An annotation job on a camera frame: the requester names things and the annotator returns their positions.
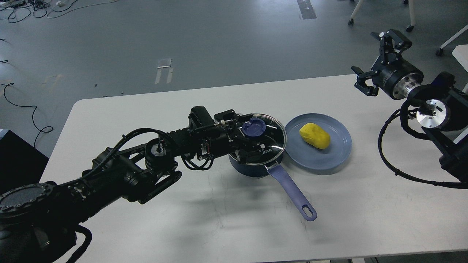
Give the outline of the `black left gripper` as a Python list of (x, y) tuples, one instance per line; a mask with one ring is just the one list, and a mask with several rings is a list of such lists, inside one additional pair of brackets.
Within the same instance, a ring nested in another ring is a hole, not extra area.
[(265, 164), (270, 161), (273, 158), (272, 140), (246, 141), (234, 138), (238, 123), (242, 125), (250, 120), (253, 115), (254, 113), (242, 115), (236, 113), (233, 109), (215, 114), (215, 125), (208, 127), (210, 157), (221, 157), (234, 153), (234, 159), (241, 164)]

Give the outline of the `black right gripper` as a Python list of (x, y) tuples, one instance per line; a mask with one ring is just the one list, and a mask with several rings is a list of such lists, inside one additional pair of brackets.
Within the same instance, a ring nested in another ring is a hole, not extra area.
[(422, 71), (402, 57), (413, 42), (395, 29), (371, 32), (371, 36), (379, 41), (379, 55), (369, 72), (351, 67), (357, 76), (354, 87), (366, 96), (377, 96), (381, 88), (394, 100), (406, 98), (411, 90), (408, 83), (420, 85), (423, 81)]

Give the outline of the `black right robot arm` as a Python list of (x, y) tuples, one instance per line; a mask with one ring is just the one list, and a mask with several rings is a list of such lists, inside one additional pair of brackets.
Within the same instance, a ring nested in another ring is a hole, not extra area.
[[(393, 100), (403, 100), (382, 126), (377, 147), (384, 164), (396, 175), (410, 181), (454, 189), (467, 189), (467, 136), (453, 142), (444, 133), (467, 127), (467, 94), (454, 87), (455, 77), (441, 72), (430, 84), (423, 84), (423, 72), (406, 61), (402, 53), (412, 46), (403, 33), (389, 29), (372, 32), (379, 42), (379, 55), (369, 71), (357, 66), (354, 86), (366, 96), (382, 90)], [(457, 182), (428, 181), (409, 175), (393, 166), (384, 156), (382, 141), (388, 125), (399, 119), (401, 128), (416, 139), (434, 143), (442, 153), (438, 160), (443, 170)]]

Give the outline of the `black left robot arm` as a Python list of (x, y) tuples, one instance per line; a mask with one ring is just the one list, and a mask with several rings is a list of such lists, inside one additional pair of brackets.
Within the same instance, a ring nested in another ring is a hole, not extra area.
[(132, 130), (93, 160), (80, 178), (62, 184), (48, 181), (20, 186), (1, 194), (1, 262), (52, 263), (76, 246), (75, 263), (87, 250), (92, 233), (81, 226), (103, 208), (124, 198), (147, 203), (177, 182), (177, 157), (192, 171), (209, 170), (214, 159), (241, 154), (241, 163), (261, 153), (261, 140), (250, 122), (259, 114), (234, 110), (212, 118), (195, 106), (188, 127), (169, 133), (153, 128)]

